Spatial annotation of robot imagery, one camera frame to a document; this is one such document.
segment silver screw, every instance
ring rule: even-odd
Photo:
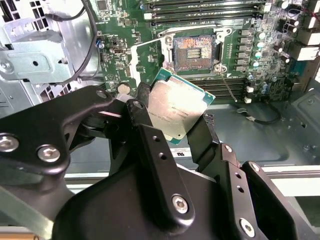
[[[107,95],[101,91],[101,90],[98,90],[96,91],[96,94],[100,97],[100,98],[103,98],[103,99],[106,99],[107,98]]]
[[[11,65],[10,65],[9,62],[2,62],[1,63],[1,67],[4,68],[4,69],[10,69]]]
[[[166,42],[167,44],[171,44],[171,43],[172,43],[172,37],[167,36],[167,37],[165,38],[165,42]]]
[[[231,147],[229,147],[228,145],[224,145],[224,147],[225,147],[225,149],[227,149],[227,150],[228,150],[228,152],[229,152],[229,153],[232,153],[232,149],[231,149]]]
[[[104,49],[105,46],[106,46],[106,45],[105,45],[103,42],[100,42],[100,43],[98,44],[98,48],[100,48],[100,49]]]
[[[309,99],[309,100],[308,100],[308,104],[309,104],[309,105],[314,104],[314,102],[315,102],[315,101],[314,101],[314,100],[312,100],[312,99]]]
[[[183,197],[173,196],[172,203],[179,213],[185,214],[188,211],[188,203]]]
[[[16,150],[19,147],[19,141],[8,135],[0,136],[0,152],[9,153]]]
[[[38,157],[47,163],[53,163],[60,158],[60,152],[54,146],[43,146],[38,151]]]
[[[260,171],[260,168],[259,168],[256,164],[251,163],[251,166],[252,166],[252,167],[254,168],[254,170],[256,170],[257,172]]]
[[[240,218],[240,226],[250,238],[253,238],[256,235],[254,227],[244,218]]]
[[[309,151],[310,150],[310,145],[304,145],[303,149],[306,150],[306,151]]]
[[[247,77],[246,77],[248,80],[253,80],[255,79],[255,77],[250,73]]]

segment motherboard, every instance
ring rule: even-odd
[[[319,54],[320,0],[89,2],[109,92],[134,96],[164,68],[218,102],[284,101]]]

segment black cable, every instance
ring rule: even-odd
[[[87,80],[94,80],[94,78],[98,75],[99,71],[100,71],[100,66],[101,66],[101,56],[100,56],[100,48],[97,47],[96,48],[97,54],[98,54],[98,66],[96,68],[95,73],[92,76],[82,76],[81,79],[83,81],[87,81]]]
[[[270,120],[270,121],[258,120],[255,117],[251,116],[245,108],[239,108],[236,112],[244,115],[246,117],[246,119],[248,119],[249,121],[252,121],[252,122],[255,122],[255,123],[261,124],[261,125],[275,124],[276,122],[281,120],[281,112],[275,106],[273,106],[269,101],[265,101],[265,104],[267,104],[269,106],[269,108],[276,113],[275,119]]]
[[[88,63],[91,59],[92,53],[94,52],[95,48],[96,48],[96,43],[97,43],[97,37],[98,37],[98,30],[97,30],[97,26],[96,26],[96,22],[95,22],[95,18],[94,15],[92,14],[92,12],[90,11],[90,8],[86,2],[86,0],[81,0],[81,2],[83,3],[83,7],[86,11],[86,13],[88,14],[88,18],[89,18],[89,22],[90,22],[90,26],[92,29],[92,40],[89,46],[89,50],[87,55],[85,56],[81,66],[79,67],[79,69],[77,71],[75,71],[74,75],[72,77],[70,77],[69,79],[63,81],[63,82],[57,82],[56,84],[58,85],[66,85],[72,81],[76,81],[77,78],[80,77],[81,73],[86,69],[86,67],[88,66]]]
[[[75,20],[77,18],[79,18],[82,14],[84,14],[84,12],[86,11],[85,7],[83,7],[80,12],[78,12],[75,16],[70,16],[70,17],[61,17],[52,13],[48,13],[45,16],[49,19],[52,19],[54,21],[57,22],[65,22],[65,21],[72,21]]]

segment white sticker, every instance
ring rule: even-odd
[[[174,158],[190,158],[191,157],[190,147],[170,148],[170,150]]]

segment chip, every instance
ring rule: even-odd
[[[178,72],[211,69],[214,63],[215,36],[184,36],[173,39],[174,69]]]
[[[107,3],[105,0],[97,1],[96,4],[98,5],[99,10],[107,10],[108,9]]]

